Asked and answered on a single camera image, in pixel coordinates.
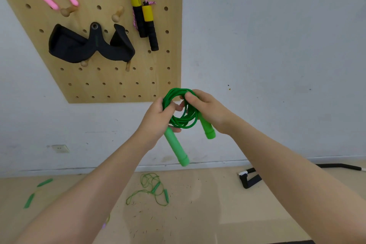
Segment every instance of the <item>wooden peg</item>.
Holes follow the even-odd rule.
[[[81,61],[81,62],[80,62],[81,66],[82,66],[82,67],[87,67],[87,66],[89,65],[88,61],[89,61],[89,60],[87,60],[87,61]]]
[[[126,71],[129,72],[131,69],[131,60],[127,62],[126,64]]]
[[[61,15],[63,15],[64,17],[68,17],[70,16],[71,13],[75,12],[78,9],[78,7],[76,6],[70,6],[69,8],[63,8],[60,10]]]
[[[120,17],[121,17],[121,15],[122,15],[123,13],[124,13],[124,7],[123,7],[123,6],[120,6],[120,8],[118,9],[118,11],[117,11],[114,15],[112,15],[112,20],[113,20],[115,23],[119,22]]]

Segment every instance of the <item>green jump rope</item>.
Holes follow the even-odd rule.
[[[216,133],[212,127],[212,124],[210,124],[208,121],[206,121],[202,117],[201,113],[185,100],[186,92],[190,92],[193,95],[197,96],[190,89],[173,88],[167,93],[167,95],[163,99],[163,101],[162,101],[163,109],[167,108],[168,105],[173,100],[173,98],[175,98],[176,96],[182,96],[185,101],[183,115],[180,118],[173,116],[170,119],[169,123],[172,126],[177,127],[177,128],[191,128],[192,126],[194,126],[196,124],[197,120],[199,119],[202,124],[202,127],[205,131],[207,139],[214,139],[216,137]],[[171,130],[171,128],[168,127],[167,130],[165,131],[164,135],[167,138],[169,145],[172,147],[172,150],[175,153],[179,163],[183,167],[187,166],[189,164],[189,158],[188,158],[187,154],[185,153],[185,151],[183,150],[180,142],[178,141],[177,137],[175,136],[175,134]]]

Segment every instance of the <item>baseboard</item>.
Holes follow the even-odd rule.
[[[315,164],[343,163],[345,161],[366,160],[366,155],[310,157],[308,159]],[[203,169],[203,168],[222,168],[222,167],[237,167],[237,166],[247,166],[247,165],[250,165],[250,162],[247,159],[232,160],[232,161],[190,163],[187,167],[182,167],[180,164],[140,165],[140,166],[137,166],[135,172],[157,172],[157,171]],[[59,176],[59,175],[67,175],[67,174],[88,174],[91,171],[93,171],[95,168],[96,167],[62,168],[62,169],[46,169],[46,170],[20,170],[20,171],[13,171],[13,172],[0,172],[0,178],[30,177],[30,176]]]

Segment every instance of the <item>beige floor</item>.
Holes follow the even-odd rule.
[[[366,161],[353,162],[366,167]],[[282,208],[264,182],[244,189],[237,172],[244,168],[216,168],[157,172],[170,195],[162,207],[141,189],[135,173],[111,213],[111,220],[94,243],[253,243],[309,239]],[[328,169],[332,175],[366,197],[366,173]],[[0,180],[0,243],[10,243],[45,206],[85,175],[53,177],[23,209],[38,183],[49,177]]]

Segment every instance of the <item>pegboard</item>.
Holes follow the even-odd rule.
[[[156,1],[152,6],[159,50],[153,52],[148,38],[140,38],[133,26],[130,0],[78,0],[79,9],[69,17],[43,0],[7,1],[69,103],[151,102],[181,86],[182,0],[149,0]],[[69,0],[53,1],[60,8],[71,6]],[[126,28],[136,50],[129,72],[125,62],[108,60],[98,52],[87,67],[49,54],[49,37],[57,23],[88,38],[90,24],[97,21],[109,43],[115,31],[112,15],[121,6],[124,13],[118,24]]]

